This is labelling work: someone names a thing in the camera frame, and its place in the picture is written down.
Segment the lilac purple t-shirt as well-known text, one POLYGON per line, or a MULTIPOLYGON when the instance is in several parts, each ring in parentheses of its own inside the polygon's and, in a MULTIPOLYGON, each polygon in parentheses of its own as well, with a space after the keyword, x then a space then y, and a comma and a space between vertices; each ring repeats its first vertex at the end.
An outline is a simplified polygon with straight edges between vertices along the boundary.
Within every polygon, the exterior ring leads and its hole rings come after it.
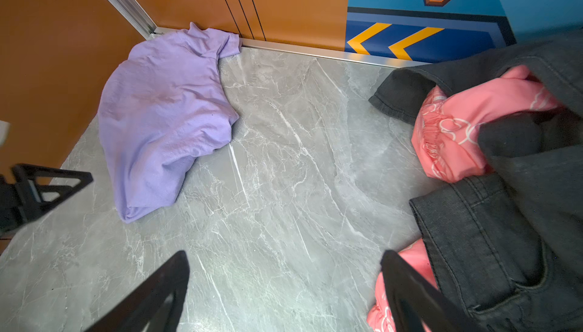
POLYGON ((191 25, 139 43, 109 77, 97 117, 124 222, 173 205, 195 160, 232 140, 219 61, 240 51, 237 34, 191 25))

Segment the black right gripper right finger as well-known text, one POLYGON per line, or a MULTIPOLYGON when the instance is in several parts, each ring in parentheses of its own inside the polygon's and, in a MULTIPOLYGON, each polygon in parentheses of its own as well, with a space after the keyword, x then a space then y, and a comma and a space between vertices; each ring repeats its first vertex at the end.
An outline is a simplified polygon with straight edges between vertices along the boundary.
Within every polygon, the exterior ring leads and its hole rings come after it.
POLYGON ((380 265, 397 331, 482 330, 397 252, 386 250, 380 265))

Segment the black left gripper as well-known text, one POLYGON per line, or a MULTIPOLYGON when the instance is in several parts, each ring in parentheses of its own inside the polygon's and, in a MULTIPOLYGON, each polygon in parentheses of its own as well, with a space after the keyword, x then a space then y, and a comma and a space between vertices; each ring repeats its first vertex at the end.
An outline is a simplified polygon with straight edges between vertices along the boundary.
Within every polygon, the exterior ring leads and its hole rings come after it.
POLYGON ((88 172, 23 163, 14 165, 12 173, 15 184, 1 176, 1 234, 36 221, 94 181, 88 172))

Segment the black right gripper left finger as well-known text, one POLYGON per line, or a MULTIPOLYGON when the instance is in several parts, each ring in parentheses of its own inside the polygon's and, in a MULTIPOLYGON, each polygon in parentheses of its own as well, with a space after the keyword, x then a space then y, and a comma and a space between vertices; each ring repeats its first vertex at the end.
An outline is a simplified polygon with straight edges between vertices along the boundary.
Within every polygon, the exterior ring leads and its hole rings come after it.
POLYGON ((176 331, 184 309, 190 268, 176 252, 89 331, 176 331))

